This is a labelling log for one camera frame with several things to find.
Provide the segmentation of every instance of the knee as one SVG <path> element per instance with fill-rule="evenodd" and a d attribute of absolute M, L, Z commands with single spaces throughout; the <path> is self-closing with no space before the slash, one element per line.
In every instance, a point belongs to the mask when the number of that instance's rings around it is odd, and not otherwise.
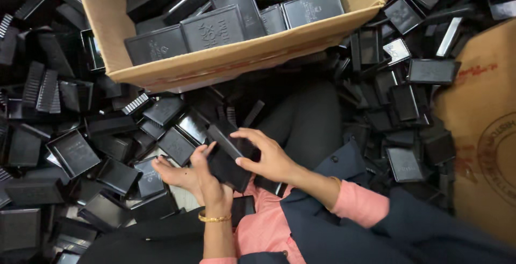
<path fill-rule="evenodd" d="M 335 86 L 326 81 L 316 82 L 308 89 L 310 96 L 321 101 L 337 100 L 337 90 Z"/>

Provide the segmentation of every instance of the black pants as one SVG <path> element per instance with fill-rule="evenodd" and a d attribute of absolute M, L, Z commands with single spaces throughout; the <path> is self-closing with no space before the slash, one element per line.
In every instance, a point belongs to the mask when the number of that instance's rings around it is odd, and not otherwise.
<path fill-rule="evenodd" d="M 316 168 L 343 143 L 333 85 L 326 82 L 303 87 L 275 108 L 258 129 L 276 140 L 295 162 Z M 199 263 L 204 224 L 197 214 L 202 209 L 107 234 L 87 249 L 79 264 Z"/>

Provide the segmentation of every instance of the pile of black boxes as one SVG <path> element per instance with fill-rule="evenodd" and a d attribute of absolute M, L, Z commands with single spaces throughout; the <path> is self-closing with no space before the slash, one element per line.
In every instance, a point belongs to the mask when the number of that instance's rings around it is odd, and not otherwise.
<path fill-rule="evenodd" d="M 242 192 L 251 174 L 234 159 L 259 150 L 229 133 L 256 127 L 307 79 L 336 85 L 344 142 L 357 142 L 371 189 L 403 187 L 453 213 L 455 146 L 434 98 L 460 78 L 468 39 L 515 17 L 515 5 L 389 0 L 338 46 L 176 95 L 106 76 L 81 0 L 0 0 L 0 262 L 75 263 L 133 219 L 184 212 L 151 166 L 158 148 L 188 167 L 197 146 L 219 142 L 212 173 Z M 126 48 L 140 65 L 343 13 L 340 0 L 127 0 L 137 36 Z M 286 187 L 255 184 L 278 196 Z M 253 212 L 252 198 L 236 200 L 234 226 Z"/>

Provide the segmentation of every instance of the cardboard box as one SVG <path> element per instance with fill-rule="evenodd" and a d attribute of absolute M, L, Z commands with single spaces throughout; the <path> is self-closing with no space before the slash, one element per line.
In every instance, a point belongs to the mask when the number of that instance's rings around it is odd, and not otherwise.
<path fill-rule="evenodd" d="M 452 132 L 457 217 L 516 246 L 516 19 L 473 37 L 435 113 Z"/>
<path fill-rule="evenodd" d="M 274 35 L 132 66 L 124 39 L 136 35 L 126 0 L 82 0 L 99 43 L 106 74 L 151 91 L 264 69 L 337 45 L 373 18 L 386 0 L 341 0 L 345 14 Z"/>

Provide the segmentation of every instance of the person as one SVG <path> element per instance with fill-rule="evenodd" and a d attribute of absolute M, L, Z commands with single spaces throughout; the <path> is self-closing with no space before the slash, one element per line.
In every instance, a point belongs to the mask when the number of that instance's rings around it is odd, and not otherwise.
<path fill-rule="evenodd" d="M 259 130 L 231 134 L 261 150 L 259 162 L 238 158 L 239 166 L 288 184 L 279 198 L 251 180 L 243 195 L 255 197 L 256 213 L 235 232 L 231 205 L 242 194 L 211 175 L 206 158 L 216 142 L 195 150 L 192 168 L 160 156 L 152 166 L 162 180 L 202 207 L 107 234 L 79 264 L 516 262 L 511 247 L 403 190 L 387 198 L 367 189 L 358 146 L 343 144 L 341 124 L 335 89 L 319 83 L 288 97 Z"/>

